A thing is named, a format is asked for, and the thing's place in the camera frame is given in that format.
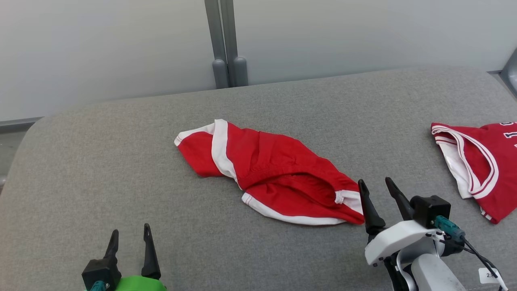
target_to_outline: red fabric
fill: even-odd
[[[214,163],[215,148],[207,132],[192,133],[181,139],[178,148],[194,171],[203,177],[221,176]],[[287,216],[333,217],[362,224],[362,212],[336,203],[336,191],[358,192],[357,183],[340,173],[300,141],[278,134],[241,129],[227,123],[225,154],[233,163],[239,187],[256,200]]]
[[[487,179],[496,179],[493,188],[487,184],[478,191],[474,191],[472,195],[481,208],[492,217],[491,222],[499,223],[517,208],[517,123],[495,123],[480,128],[433,123],[431,128],[435,128],[435,126],[443,126],[473,138],[494,157],[493,168],[497,175],[490,178],[492,168],[489,159],[483,155],[483,153],[488,153],[479,149],[467,138],[463,138],[465,158],[480,183],[482,184]],[[447,132],[436,133],[434,136],[454,139]],[[472,183],[471,179],[470,191],[473,190]],[[476,195],[482,191],[489,191],[489,193],[484,197],[477,198]]]

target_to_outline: gray fabric surface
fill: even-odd
[[[0,195],[0,288],[82,290],[81,272],[120,231],[118,265],[139,274],[150,223],[169,290],[389,290],[364,258],[363,226],[308,227],[261,216],[232,179],[200,178],[173,144],[178,132],[223,118],[285,134],[364,179],[379,214],[401,220],[384,177],[408,196],[439,195],[451,219],[509,287],[517,213],[499,225],[462,200],[430,134],[433,121],[515,121],[517,104],[488,74],[436,67],[121,100],[38,121]],[[474,255],[444,261],[467,289]]]

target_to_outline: robotic arm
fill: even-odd
[[[477,253],[465,239],[465,232],[450,222],[451,204],[440,197],[415,196],[408,201],[391,178],[386,178],[390,195],[395,199],[404,221],[389,228],[377,214],[370,192],[359,180],[368,244],[364,255],[368,265],[384,264],[394,291],[466,291],[441,257],[462,250],[476,254],[508,290],[492,268],[495,266]]]

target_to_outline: white lettering on jersey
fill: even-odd
[[[504,133],[504,135],[506,136],[506,138],[512,138],[517,136],[517,132]]]

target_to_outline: teal connector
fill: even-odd
[[[106,291],[106,285],[103,281],[97,281],[94,283],[90,291]]]
[[[445,233],[450,235],[452,239],[457,242],[461,242],[465,238],[465,232],[462,231],[461,228],[441,215],[438,215],[434,220],[434,226],[442,231],[445,231]]]

